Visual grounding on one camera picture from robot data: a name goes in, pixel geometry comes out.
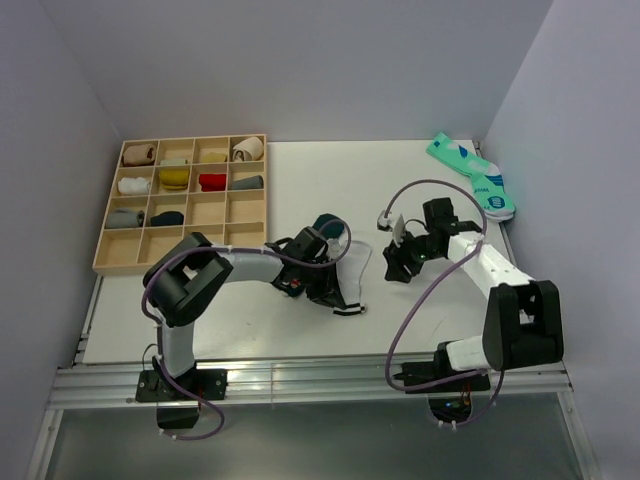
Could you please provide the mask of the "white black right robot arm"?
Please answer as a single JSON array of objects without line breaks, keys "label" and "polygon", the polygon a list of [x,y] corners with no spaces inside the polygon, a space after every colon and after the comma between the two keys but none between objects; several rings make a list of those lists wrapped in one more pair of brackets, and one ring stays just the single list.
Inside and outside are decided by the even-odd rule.
[{"label": "white black right robot arm", "polygon": [[537,281],[484,242],[481,227],[462,221],[448,198],[423,204],[426,233],[415,236],[401,216],[383,213],[378,228],[392,233],[383,250],[385,279],[408,283],[425,262],[447,259],[459,265],[487,300],[480,335],[443,342],[432,362],[435,383],[452,390],[468,371],[504,371],[562,360],[564,339],[556,285]]}]

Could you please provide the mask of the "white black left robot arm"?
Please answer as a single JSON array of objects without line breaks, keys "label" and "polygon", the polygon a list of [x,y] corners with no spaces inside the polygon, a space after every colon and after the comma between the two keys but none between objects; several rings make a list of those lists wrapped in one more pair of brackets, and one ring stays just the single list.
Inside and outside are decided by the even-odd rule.
[{"label": "white black left robot arm", "polygon": [[158,329],[159,388],[183,399],[195,386],[194,323],[226,284],[257,281],[290,297],[304,293],[318,305],[346,310],[337,259],[312,227],[260,248],[216,246],[202,233],[181,240],[143,277],[143,314]]}]

